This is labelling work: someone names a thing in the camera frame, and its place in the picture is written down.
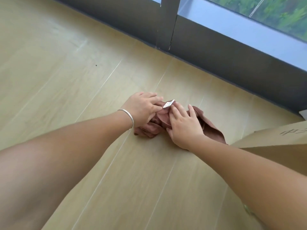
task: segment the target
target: window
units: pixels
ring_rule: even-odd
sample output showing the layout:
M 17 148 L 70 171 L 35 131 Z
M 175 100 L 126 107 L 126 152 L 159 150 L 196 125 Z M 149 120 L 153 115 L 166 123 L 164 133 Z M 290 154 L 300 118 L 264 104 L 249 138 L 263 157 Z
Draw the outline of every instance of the window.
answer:
M 307 42 L 307 0 L 210 0 Z

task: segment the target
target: clothing label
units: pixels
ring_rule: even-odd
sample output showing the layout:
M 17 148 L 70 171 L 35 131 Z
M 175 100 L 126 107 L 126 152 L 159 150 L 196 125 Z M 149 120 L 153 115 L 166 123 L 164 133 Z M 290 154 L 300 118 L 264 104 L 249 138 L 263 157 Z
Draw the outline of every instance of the clothing label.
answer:
M 173 100 L 171 100 L 171 101 L 165 103 L 165 105 L 163 106 L 163 108 L 169 107 L 171 104 L 173 104 L 174 101 L 175 101 L 175 100 L 173 99 Z

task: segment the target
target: brown fabric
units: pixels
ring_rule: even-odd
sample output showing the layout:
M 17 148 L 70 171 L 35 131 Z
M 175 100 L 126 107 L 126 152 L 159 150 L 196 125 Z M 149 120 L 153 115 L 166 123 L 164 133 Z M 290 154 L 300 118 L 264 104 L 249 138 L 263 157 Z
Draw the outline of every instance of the brown fabric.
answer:
M 156 103 L 156 105 L 162 107 L 164 106 L 164 104 L 165 102 Z M 226 144 L 223 133 L 220 132 L 213 125 L 213 123 L 211 123 L 210 120 L 204 116 L 204 112 L 195 106 L 193 106 L 193 108 L 195 110 L 199 123 L 201 124 L 201 127 L 204 131 L 204 134 L 211 139 Z M 149 123 L 147 123 L 142 127 L 136 127 L 134 129 L 134 134 L 147 136 L 149 138 L 154 138 L 156 135 L 164 131 L 166 128 L 171 129 L 172 126 L 169 119 L 169 112 L 170 112 L 170 106 L 158 111 L 156 115 L 149 121 Z

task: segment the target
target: cardboard box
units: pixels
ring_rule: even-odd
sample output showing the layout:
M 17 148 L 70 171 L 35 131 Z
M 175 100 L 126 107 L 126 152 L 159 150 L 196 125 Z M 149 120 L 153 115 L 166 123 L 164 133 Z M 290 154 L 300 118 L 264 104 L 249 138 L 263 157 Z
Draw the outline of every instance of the cardboard box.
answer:
M 256 131 L 232 145 L 307 176 L 307 121 Z

